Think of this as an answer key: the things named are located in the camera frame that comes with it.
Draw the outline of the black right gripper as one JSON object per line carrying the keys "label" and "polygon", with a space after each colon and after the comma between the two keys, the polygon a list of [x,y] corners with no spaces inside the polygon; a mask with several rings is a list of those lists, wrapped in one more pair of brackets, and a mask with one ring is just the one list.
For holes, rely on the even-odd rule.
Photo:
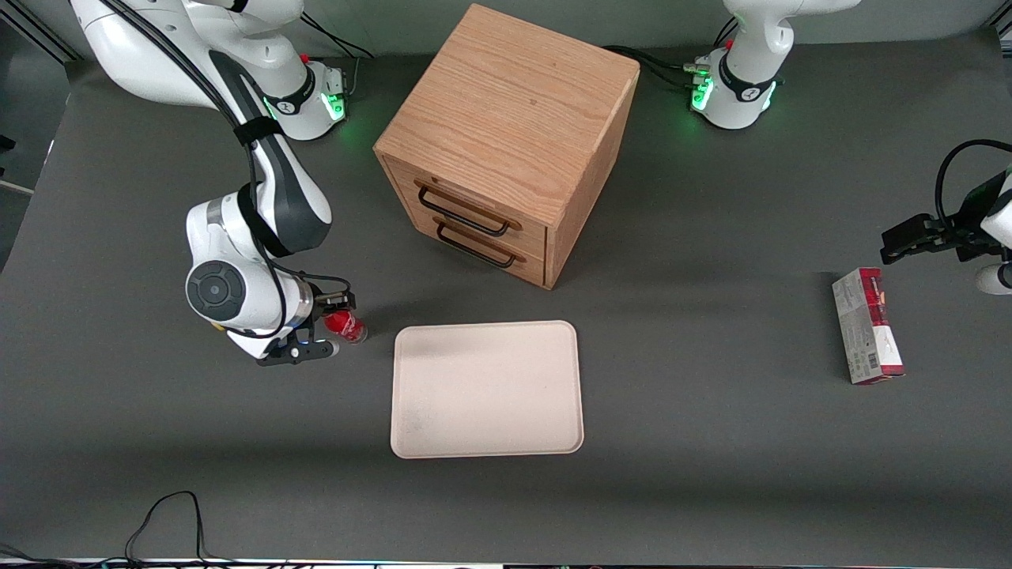
{"label": "black right gripper", "polygon": [[312,289],[313,310],[308,317],[308,342],[317,342],[319,321],[335,312],[351,312],[357,309],[357,297],[354,292],[323,292],[322,289]]}

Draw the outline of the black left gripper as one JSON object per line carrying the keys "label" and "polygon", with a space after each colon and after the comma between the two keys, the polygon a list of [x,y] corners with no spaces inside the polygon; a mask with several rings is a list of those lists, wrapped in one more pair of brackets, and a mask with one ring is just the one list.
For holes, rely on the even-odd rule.
{"label": "black left gripper", "polygon": [[996,256],[1006,260],[1008,247],[1000,244],[982,228],[984,218],[999,199],[1007,179],[995,175],[965,195],[959,210],[946,213],[943,199],[944,182],[937,180],[937,216],[919,213],[882,233],[881,259],[891,266],[903,258],[924,253],[939,253],[951,249],[959,262],[980,257]]}

